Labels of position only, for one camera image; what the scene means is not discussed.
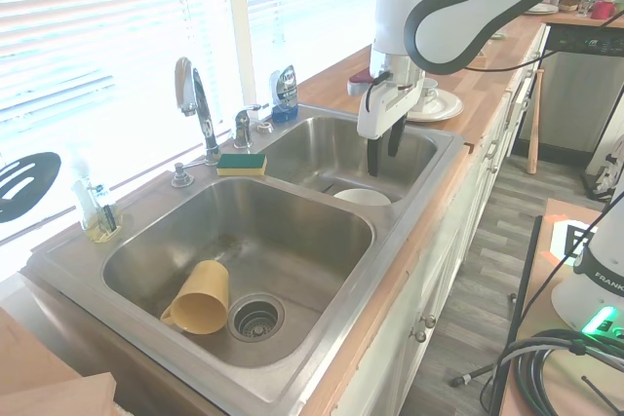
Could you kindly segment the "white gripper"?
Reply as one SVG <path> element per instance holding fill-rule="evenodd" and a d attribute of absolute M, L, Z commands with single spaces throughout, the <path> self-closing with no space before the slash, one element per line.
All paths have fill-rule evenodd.
<path fill-rule="evenodd" d="M 373 84 L 362 96 L 358 114 L 357 132 L 367 138 L 367 166 L 370 176 L 377 177 L 380 160 L 380 137 L 390 131 L 388 156 L 398 154 L 406 126 L 406 115 L 421 97 L 425 75 L 416 82 L 401 88 L 390 79 Z"/>

